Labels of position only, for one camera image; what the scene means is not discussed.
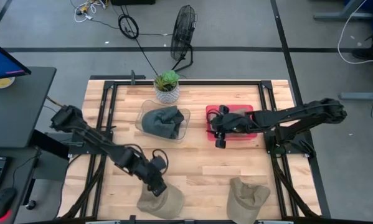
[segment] baseball cap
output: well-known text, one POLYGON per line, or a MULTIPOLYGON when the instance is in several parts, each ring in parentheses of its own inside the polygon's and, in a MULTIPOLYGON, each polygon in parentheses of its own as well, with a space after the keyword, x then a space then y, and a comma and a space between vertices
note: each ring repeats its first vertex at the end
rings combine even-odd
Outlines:
POLYGON ((239 177, 231 179, 227 203, 228 217, 237 224, 254 223, 269 195, 268 187, 243 183, 239 177))
POLYGON ((142 212, 147 212, 163 219, 176 218, 184 205, 184 195, 175 186, 166 183, 167 189, 158 197, 148 191, 148 186, 142 186, 142 194, 136 204, 142 212))

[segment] electric fan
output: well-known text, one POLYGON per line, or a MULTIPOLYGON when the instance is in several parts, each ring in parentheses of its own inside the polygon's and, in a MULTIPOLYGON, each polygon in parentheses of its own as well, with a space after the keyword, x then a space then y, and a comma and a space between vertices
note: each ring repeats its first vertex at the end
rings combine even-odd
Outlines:
POLYGON ((194 9, 190 5, 183 6, 181 10, 179 10, 176 18, 171 40, 171 57, 177 61, 175 66, 172 68, 172 70, 175 72, 178 72, 193 64, 193 47, 191 45, 191 41, 195 28, 196 14, 194 13, 194 9), (189 64, 175 69, 178 64, 185 59, 185 55, 187 54, 188 50, 191 51, 191 61, 189 64))

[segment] computer monitor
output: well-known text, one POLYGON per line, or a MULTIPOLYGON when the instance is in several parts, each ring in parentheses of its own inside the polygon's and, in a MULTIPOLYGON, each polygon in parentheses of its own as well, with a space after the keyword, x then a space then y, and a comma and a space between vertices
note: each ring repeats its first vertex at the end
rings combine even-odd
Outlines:
POLYGON ((0 78, 30 75, 31 71, 0 48, 0 78))

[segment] white plant pot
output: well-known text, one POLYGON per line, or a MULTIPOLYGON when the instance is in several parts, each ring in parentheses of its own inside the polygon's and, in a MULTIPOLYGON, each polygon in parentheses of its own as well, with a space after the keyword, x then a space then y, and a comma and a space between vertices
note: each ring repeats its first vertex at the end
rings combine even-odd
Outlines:
POLYGON ((178 100, 179 95, 181 94, 178 82, 176 83, 176 87, 169 92, 158 90, 156 82, 154 82, 154 89, 156 90, 156 98, 162 103, 174 103, 178 100))

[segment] table leg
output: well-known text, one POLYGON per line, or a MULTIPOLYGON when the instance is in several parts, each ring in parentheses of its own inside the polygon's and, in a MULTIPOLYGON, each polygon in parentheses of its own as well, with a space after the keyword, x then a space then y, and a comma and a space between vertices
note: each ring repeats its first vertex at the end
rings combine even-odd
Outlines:
POLYGON ((373 92, 372 93, 340 93, 339 95, 340 100, 373 100, 373 92))
MULTIPOLYGON (((319 12, 313 15, 313 18, 321 21, 345 21, 362 4, 364 0, 350 0, 341 12, 319 12)), ((372 19, 373 14, 356 12, 351 20, 372 19)))

